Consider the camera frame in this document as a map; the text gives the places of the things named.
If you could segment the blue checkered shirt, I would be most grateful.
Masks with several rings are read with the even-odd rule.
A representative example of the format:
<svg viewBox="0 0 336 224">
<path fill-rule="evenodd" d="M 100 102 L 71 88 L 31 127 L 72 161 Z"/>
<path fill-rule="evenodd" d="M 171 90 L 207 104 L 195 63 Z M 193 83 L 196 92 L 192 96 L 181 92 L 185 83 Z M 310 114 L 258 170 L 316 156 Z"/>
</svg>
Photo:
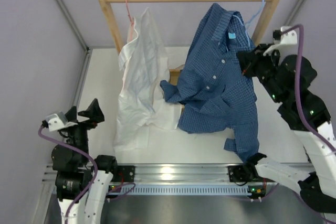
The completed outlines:
<svg viewBox="0 0 336 224">
<path fill-rule="evenodd" d="M 234 136 L 224 149 L 243 162 L 259 150 L 257 97 L 236 55 L 254 48 L 241 14 L 214 3 L 199 23 L 177 84 L 160 83 L 166 102 L 184 105 L 179 129 L 190 134 L 231 129 Z"/>
</svg>

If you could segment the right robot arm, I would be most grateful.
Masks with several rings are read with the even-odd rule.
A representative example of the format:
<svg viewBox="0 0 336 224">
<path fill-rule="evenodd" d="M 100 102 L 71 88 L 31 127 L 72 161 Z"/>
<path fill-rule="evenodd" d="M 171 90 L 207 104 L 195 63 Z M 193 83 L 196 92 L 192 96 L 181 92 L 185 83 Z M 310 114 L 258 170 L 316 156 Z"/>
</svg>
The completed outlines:
<svg viewBox="0 0 336 224">
<path fill-rule="evenodd" d="M 311 209 L 335 213 L 335 138 L 330 113 L 321 98 L 309 91 L 317 77 L 310 61 L 301 57 L 299 87 L 295 88 L 297 55 L 280 58 L 269 45 L 251 52 L 239 51 L 237 58 L 243 76 L 256 77 L 272 100 L 280 103 L 278 113 L 302 142 L 315 171 L 306 172 L 281 164 L 262 153 L 235 168 L 232 175 L 241 182 L 269 179 L 298 193 Z"/>
</svg>

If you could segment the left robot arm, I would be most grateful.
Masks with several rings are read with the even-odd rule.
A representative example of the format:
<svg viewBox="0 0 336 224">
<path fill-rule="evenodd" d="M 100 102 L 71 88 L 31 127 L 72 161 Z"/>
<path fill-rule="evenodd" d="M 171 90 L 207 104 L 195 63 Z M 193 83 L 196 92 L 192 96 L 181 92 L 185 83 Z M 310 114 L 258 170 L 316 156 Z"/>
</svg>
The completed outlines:
<svg viewBox="0 0 336 224">
<path fill-rule="evenodd" d="M 109 183 L 119 169 L 114 156 L 89 155 L 88 131 L 104 122 L 97 99 L 78 111 L 54 113 L 46 118 L 48 129 L 66 141 L 52 151 L 52 168 L 57 172 L 55 185 L 63 223 L 100 223 Z"/>
</svg>

